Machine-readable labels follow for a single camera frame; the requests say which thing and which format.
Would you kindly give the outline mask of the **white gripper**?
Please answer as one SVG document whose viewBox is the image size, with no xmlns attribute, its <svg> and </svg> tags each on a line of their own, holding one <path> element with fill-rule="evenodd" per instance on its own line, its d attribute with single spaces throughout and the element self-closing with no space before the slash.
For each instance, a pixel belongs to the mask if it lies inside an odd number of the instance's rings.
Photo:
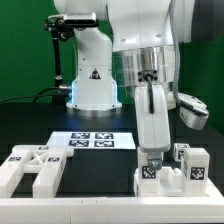
<svg viewBox="0 0 224 224">
<path fill-rule="evenodd" d="M 149 112 L 148 86 L 135 89 L 135 108 L 138 140 L 147 154 L 151 171 L 162 169 L 163 153 L 170 148 L 170 129 L 164 90 L 160 84 L 152 86 L 154 113 Z"/>
</svg>

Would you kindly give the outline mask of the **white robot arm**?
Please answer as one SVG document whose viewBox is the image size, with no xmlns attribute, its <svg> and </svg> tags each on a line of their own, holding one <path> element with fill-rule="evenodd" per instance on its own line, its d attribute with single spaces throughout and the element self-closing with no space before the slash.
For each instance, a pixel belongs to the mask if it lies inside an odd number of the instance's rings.
<svg viewBox="0 0 224 224">
<path fill-rule="evenodd" d="M 168 111 L 204 126 L 203 103 L 179 93 L 180 43 L 224 32 L 224 0 L 54 0 L 62 38 L 76 37 L 78 56 L 71 112 L 96 117 L 120 109 L 118 85 L 134 97 L 139 166 L 157 171 L 170 148 Z"/>
</svg>

